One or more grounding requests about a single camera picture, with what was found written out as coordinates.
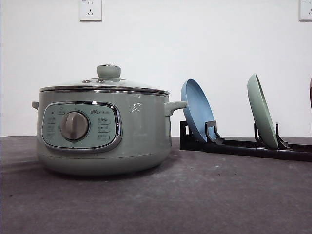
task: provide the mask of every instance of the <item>control panel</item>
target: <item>control panel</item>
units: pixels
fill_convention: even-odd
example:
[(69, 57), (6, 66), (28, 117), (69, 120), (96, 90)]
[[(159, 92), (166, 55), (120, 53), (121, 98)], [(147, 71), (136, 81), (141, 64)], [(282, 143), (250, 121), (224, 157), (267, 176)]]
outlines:
[(44, 112), (42, 138), (53, 148), (109, 150), (121, 140), (120, 114), (109, 103), (52, 103)]

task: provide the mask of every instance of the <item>multi cooker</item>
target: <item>multi cooker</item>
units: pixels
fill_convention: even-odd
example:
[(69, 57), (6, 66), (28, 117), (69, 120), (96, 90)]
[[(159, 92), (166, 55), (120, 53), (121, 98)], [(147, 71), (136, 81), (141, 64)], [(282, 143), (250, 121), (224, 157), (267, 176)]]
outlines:
[(170, 116), (186, 102), (97, 67), (98, 78), (40, 89), (37, 154), (49, 169), (112, 175), (159, 165), (171, 150)]

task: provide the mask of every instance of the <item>gray countertop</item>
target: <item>gray countertop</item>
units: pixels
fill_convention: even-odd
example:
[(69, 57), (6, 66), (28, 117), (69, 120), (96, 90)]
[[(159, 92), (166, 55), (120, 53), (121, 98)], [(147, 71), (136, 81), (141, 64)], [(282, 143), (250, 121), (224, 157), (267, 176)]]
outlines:
[[(311, 138), (287, 139), (309, 143)], [(158, 167), (74, 177), (1, 138), (2, 234), (311, 234), (312, 163), (180, 151)]]

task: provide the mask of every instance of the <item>black plate holder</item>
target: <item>black plate holder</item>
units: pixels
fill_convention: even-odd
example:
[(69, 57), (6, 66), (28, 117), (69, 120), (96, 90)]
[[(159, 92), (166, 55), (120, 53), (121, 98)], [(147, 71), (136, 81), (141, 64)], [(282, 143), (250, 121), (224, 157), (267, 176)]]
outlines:
[[(278, 149), (272, 149), (262, 141), (256, 124), (254, 124), (255, 141), (227, 140), (221, 137), (217, 132), (217, 123), (215, 120), (206, 122), (205, 125), (207, 143), (202, 143), (196, 140), (187, 122), (181, 121), (180, 150), (312, 162), (312, 145), (289, 144), (283, 141), (279, 136), (278, 123), (276, 123)], [(216, 139), (212, 139), (209, 136), (208, 129), (210, 127), (214, 128), (214, 133), (217, 136)]]

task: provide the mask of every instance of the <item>electrical outlet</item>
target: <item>electrical outlet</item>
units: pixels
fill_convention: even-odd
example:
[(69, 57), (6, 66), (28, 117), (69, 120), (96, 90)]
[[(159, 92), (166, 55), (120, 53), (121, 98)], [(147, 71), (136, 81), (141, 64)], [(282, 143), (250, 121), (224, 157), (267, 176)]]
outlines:
[(300, 17), (301, 21), (312, 20), (312, 0), (300, 0)]
[(80, 0), (80, 21), (102, 21), (102, 0)]

